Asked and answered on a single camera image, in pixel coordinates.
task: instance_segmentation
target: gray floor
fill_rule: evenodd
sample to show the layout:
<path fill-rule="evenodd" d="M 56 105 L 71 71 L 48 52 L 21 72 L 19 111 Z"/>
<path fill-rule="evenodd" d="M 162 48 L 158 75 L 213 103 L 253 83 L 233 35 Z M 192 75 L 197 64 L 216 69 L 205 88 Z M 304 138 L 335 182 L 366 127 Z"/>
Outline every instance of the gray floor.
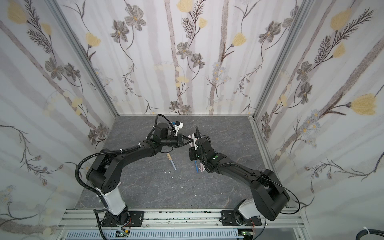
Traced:
<path fill-rule="evenodd" d="M 199 127 L 211 138 L 212 147 L 235 162 L 256 170 L 264 164 L 247 117 L 171 116 L 180 121 L 184 135 Z M 144 140 L 154 124 L 154 116 L 120 116 L 108 136 L 105 147 L 110 150 L 131 147 Z M 252 197 L 250 189 L 227 176 L 206 171 L 197 173 L 189 160 L 189 146 L 174 149 L 170 154 L 175 171 L 166 154 L 136 161 L 126 166 L 119 186 L 123 200 L 130 208 L 221 208 L 235 207 L 242 199 Z M 94 193 L 84 190 L 76 208 L 100 207 Z"/>

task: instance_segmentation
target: wall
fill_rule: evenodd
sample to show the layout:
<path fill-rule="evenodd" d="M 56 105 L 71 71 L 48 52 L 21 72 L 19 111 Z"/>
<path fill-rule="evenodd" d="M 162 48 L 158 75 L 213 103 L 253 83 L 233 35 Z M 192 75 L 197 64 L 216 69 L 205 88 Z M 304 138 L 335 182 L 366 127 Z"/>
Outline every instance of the wall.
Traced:
<path fill-rule="evenodd" d="M 120 114 L 251 114 L 301 1 L 65 1 Z"/>
<path fill-rule="evenodd" d="M 0 238 L 50 239 L 114 117 L 44 1 L 0 9 Z"/>
<path fill-rule="evenodd" d="M 383 1 L 316 1 L 257 116 L 313 240 L 383 229 L 383 21 Z"/>

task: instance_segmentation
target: black mounting plate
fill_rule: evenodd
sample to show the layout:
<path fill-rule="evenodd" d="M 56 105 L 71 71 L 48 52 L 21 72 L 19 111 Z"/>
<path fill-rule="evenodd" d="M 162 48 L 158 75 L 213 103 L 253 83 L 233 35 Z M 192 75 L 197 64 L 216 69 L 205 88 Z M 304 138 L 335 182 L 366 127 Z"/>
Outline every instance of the black mounting plate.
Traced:
<path fill-rule="evenodd" d="M 144 218 L 144 211 L 128 211 L 131 217 L 131 223 L 128 226 L 131 227 L 141 227 Z M 102 227 L 117 227 L 120 225 L 116 220 L 114 220 L 109 212 L 105 213 L 104 219 L 101 221 Z"/>
<path fill-rule="evenodd" d="M 262 222 L 258 216 L 251 217 L 246 225 L 243 226 L 252 226 L 252 221 L 255 226 L 261 226 Z M 223 226 L 239 226 L 235 219 L 235 211 L 233 210 L 223 210 L 221 211 L 220 221 L 223 223 Z"/>

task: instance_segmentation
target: blue pen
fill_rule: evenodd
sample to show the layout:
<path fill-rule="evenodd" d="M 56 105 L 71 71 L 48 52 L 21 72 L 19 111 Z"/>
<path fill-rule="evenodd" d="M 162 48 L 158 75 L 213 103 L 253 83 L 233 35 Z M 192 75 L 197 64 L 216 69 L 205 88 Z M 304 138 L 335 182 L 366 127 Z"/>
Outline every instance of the blue pen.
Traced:
<path fill-rule="evenodd" d="M 196 160 L 195 160 L 195 165 L 196 165 L 196 171 L 197 171 L 197 173 L 199 172 L 199 169 L 198 169 L 198 167 L 197 167 L 197 162 L 196 162 Z"/>

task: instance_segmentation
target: cable tie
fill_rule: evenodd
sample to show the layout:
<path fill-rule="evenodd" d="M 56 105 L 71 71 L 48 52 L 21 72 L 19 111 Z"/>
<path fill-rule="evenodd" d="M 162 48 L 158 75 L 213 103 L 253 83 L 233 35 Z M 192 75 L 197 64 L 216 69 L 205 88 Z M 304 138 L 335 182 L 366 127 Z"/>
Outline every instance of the cable tie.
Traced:
<path fill-rule="evenodd" d="M 367 227 L 362 227 L 363 229 L 367 230 L 368 234 L 370 234 L 369 230 L 367 229 Z"/>

